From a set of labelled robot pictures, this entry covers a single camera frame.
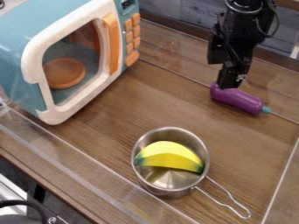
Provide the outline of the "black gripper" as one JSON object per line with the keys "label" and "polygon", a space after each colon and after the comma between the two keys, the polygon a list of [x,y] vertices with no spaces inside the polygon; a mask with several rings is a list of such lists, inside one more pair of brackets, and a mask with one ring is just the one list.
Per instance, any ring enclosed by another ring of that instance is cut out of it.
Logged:
{"label": "black gripper", "polygon": [[245,79],[253,48],[276,33],[277,28],[268,33],[276,20],[275,7],[263,7],[256,14],[228,9],[217,15],[211,28],[207,61],[221,64],[216,80],[220,89],[237,88]]}

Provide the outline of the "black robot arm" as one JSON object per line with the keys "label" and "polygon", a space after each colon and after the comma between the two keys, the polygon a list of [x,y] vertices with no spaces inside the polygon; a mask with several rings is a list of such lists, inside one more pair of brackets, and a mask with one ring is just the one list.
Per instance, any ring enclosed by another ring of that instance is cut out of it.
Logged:
{"label": "black robot arm", "polygon": [[209,30],[207,61],[221,64],[216,84],[220,89],[237,88],[245,79],[256,45],[271,38],[279,28],[273,0],[224,0],[227,10],[217,14]]}

